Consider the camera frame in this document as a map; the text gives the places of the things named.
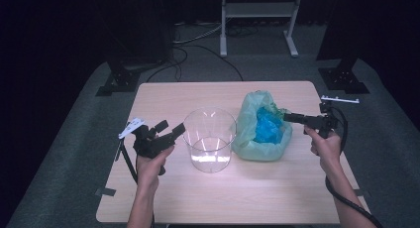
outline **green plastic bag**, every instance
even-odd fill
[[[262,107],[281,119],[279,130],[282,132],[282,137],[277,144],[255,141],[257,112]],[[248,93],[237,118],[237,136],[232,143],[232,150],[244,160],[269,162],[280,159],[292,134],[290,123],[282,120],[282,115],[286,112],[289,113],[287,109],[277,108],[268,91]]]

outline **person's right hand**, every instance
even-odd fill
[[[305,132],[312,138],[311,152],[320,157],[322,170],[329,175],[337,167],[340,167],[341,138],[331,131],[327,139],[322,138],[312,129],[304,126]]]

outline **wooden tabletop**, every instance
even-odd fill
[[[279,108],[317,116],[319,95],[308,81],[178,82],[140,85],[128,118],[139,117],[154,126],[167,120],[169,133],[193,110],[215,106],[239,115],[247,93],[267,90]],[[159,177],[155,198],[156,223],[164,224],[337,224],[332,195],[325,187],[319,158],[310,152],[303,126],[292,124],[293,135],[279,161],[262,163],[240,159],[234,153],[222,171],[199,171],[190,161],[182,136],[167,158],[166,174]],[[134,136],[125,145],[135,161]],[[359,188],[346,157],[342,165],[353,188]],[[100,222],[127,222],[136,184],[126,162],[114,163],[96,217]],[[360,197],[365,208],[365,200]]]

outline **plastic bag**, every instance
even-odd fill
[[[266,126],[266,128],[260,128],[262,133],[257,137],[259,110],[265,120],[260,126]],[[280,159],[292,134],[290,123],[282,120],[282,114],[285,112],[288,112],[287,109],[277,108],[268,91],[248,93],[237,118],[237,136],[232,143],[232,150],[245,160],[268,162]],[[272,115],[275,116],[274,122],[267,122],[266,119]],[[264,135],[264,131],[274,128],[270,123],[275,125],[277,119],[280,121],[278,130],[274,130],[271,135]]]

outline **hand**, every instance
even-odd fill
[[[148,195],[155,195],[158,189],[158,173],[160,166],[164,166],[166,157],[174,149],[174,146],[160,152],[154,159],[137,156],[138,191],[146,192]]]
[[[318,133],[306,125],[305,132],[312,138],[311,152],[321,158],[321,168],[328,175],[337,166],[340,166],[341,139],[335,132],[331,131],[327,139],[322,138]]]

